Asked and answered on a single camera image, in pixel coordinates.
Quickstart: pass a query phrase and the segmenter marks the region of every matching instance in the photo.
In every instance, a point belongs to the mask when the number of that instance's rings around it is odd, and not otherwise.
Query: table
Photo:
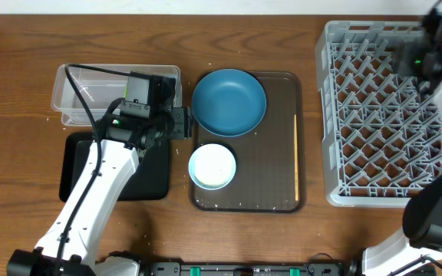
[[[302,83],[307,202],[294,215],[201,212],[187,193],[191,141],[172,142],[170,192],[117,203],[100,245],[150,261],[305,262],[325,252],[349,261],[401,226],[401,209],[335,208],[325,199],[322,105],[315,44],[349,16],[0,15],[0,275],[17,249],[32,250],[63,207],[58,198],[65,127],[51,109],[59,65],[175,64],[183,102],[198,77],[220,68],[289,71]]]

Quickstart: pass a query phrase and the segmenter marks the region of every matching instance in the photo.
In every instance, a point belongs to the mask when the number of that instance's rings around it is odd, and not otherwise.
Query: white bowl
[[[190,178],[203,189],[221,189],[231,182],[235,171],[233,154],[224,146],[214,143],[196,149],[189,160]]]

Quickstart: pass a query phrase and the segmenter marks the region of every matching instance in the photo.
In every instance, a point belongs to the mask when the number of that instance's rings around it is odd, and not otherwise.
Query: brown tray
[[[264,87],[266,114],[254,130],[238,137],[217,136],[195,124],[194,150],[207,143],[226,146],[235,156],[236,174],[218,190],[191,181],[190,200],[205,211],[295,212],[306,200],[301,84],[291,73],[249,73]]]

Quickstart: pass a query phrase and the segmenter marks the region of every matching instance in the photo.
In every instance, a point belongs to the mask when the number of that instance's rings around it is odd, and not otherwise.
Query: metal grid
[[[410,197],[440,172],[440,114],[387,46],[330,44],[340,196]]]

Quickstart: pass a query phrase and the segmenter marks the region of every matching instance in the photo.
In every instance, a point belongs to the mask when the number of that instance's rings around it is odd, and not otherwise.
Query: black tray
[[[254,130],[238,137],[217,136],[195,124],[194,150],[207,143],[226,146],[235,155],[236,174],[226,187],[213,191],[191,181],[190,200],[206,211],[295,212],[306,199],[301,84],[291,73],[249,73],[264,87],[266,114]]]
[[[62,164],[59,199],[68,200],[84,169],[90,145],[91,133],[72,133],[66,139]],[[131,176],[119,195],[119,201],[154,200],[167,196],[170,176],[170,143],[149,148],[137,171]]]

